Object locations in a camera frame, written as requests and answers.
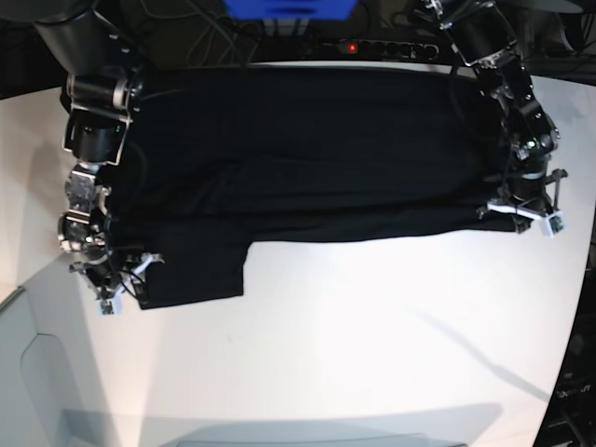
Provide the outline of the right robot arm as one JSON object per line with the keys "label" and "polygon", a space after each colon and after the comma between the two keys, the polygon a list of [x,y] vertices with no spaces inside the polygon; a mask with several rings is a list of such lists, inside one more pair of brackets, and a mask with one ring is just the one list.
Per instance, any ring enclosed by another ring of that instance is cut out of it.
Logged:
{"label": "right robot arm", "polygon": [[120,163],[139,112],[146,62],[94,1],[60,1],[34,27],[68,74],[62,147],[76,163],[64,185],[68,208],[58,223],[61,248],[74,256],[69,268],[85,280],[102,312],[114,312],[123,292],[144,304],[145,271],[162,257],[116,246],[108,203],[112,186],[101,174]]}

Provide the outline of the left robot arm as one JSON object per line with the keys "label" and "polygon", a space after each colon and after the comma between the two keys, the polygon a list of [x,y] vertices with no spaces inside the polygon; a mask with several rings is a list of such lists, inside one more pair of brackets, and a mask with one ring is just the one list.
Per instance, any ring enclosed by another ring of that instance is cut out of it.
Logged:
{"label": "left robot arm", "polygon": [[517,37],[493,1],[426,1],[429,24],[444,32],[460,65],[474,71],[484,95],[499,104],[500,134],[497,145],[506,151],[496,195],[478,214],[511,216],[518,232],[538,223],[548,237],[565,228],[556,190],[567,173],[549,169],[561,134],[534,93],[531,76],[518,53]]}

